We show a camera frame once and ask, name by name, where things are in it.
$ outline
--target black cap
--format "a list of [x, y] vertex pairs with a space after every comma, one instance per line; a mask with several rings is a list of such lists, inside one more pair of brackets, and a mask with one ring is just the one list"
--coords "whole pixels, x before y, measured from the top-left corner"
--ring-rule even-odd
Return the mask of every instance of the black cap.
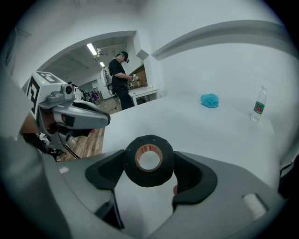
[[122, 51], [122, 54], [125, 56], [125, 60], [127, 60], [127, 58], [128, 58], [127, 52], [126, 51]]

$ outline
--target wooden floor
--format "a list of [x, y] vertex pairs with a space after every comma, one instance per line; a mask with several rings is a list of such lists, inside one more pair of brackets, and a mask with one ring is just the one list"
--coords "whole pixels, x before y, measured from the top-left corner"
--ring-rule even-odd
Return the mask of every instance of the wooden floor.
[[[116, 100], [113, 98], [104, 100], [100, 104], [99, 108], [109, 114], [113, 114], [121, 110], [118, 99]], [[99, 155], [102, 153], [104, 132], [105, 128], [93, 130], [88, 137], [79, 136], [77, 138], [69, 139], [67, 145], [80, 158]], [[75, 158], [65, 150], [65, 155], [61, 157], [61, 161], [68, 160], [75, 160]]]

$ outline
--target black electrical tape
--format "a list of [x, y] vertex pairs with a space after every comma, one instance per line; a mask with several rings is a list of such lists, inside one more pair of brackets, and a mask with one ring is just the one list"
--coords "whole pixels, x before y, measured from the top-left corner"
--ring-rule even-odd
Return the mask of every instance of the black electrical tape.
[[[151, 170], [145, 170], [139, 165], [141, 155], [147, 151], [157, 153], [160, 159], [158, 166]], [[141, 187], [162, 185], [173, 173], [173, 149], [167, 140], [158, 136], [138, 137], [126, 148], [123, 167], [129, 179]]]

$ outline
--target white table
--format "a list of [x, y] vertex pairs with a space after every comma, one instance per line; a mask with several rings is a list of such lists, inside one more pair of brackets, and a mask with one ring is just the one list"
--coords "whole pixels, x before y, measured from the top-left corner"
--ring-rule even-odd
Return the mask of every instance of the white table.
[[134, 105], [137, 105], [136, 98], [150, 95], [150, 94], [155, 94], [156, 98], [158, 98], [158, 92], [159, 89], [157, 88], [149, 88], [147, 89], [146, 87], [140, 87], [137, 89], [129, 90], [129, 96], [132, 98]]
[[[136, 137], [154, 134], [175, 151], [198, 154], [239, 165], [277, 189], [279, 160], [272, 125], [221, 101], [218, 108], [200, 104], [200, 96], [164, 97], [111, 115], [103, 153], [126, 149]], [[142, 188], [122, 174], [115, 194], [125, 232], [145, 237], [171, 214], [176, 177], [161, 186]]]

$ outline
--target ceiling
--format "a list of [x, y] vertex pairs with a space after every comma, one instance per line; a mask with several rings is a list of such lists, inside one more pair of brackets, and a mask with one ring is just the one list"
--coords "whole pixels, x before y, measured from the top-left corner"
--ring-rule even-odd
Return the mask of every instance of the ceiling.
[[126, 50], [127, 37], [114, 37], [92, 42], [95, 50], [101, 48], [102, 54], [100, 57], [94, 56], [86, 45], [81, 46], [69, 53], [63, 55], [43, 71], [51, 72], [62, 80], [66, 80], [69, 76], [74, 75], [83, 69], [94, 69], [98, 67], [102, 69], [99, 62], [109, 64], [110, 60], [117, 55], [119, 51]]

